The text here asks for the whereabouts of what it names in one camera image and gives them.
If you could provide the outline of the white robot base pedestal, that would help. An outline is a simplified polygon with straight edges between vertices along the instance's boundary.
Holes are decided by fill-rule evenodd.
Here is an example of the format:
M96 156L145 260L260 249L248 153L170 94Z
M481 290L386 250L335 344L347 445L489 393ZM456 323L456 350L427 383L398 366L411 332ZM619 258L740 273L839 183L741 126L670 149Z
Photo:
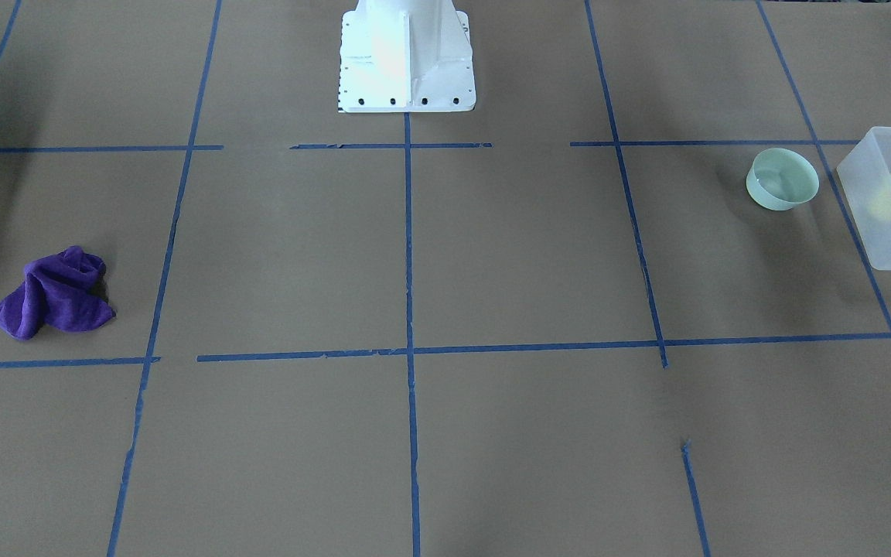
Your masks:
M452 1L358 1L340 31L340 112L475 109L469 18Z

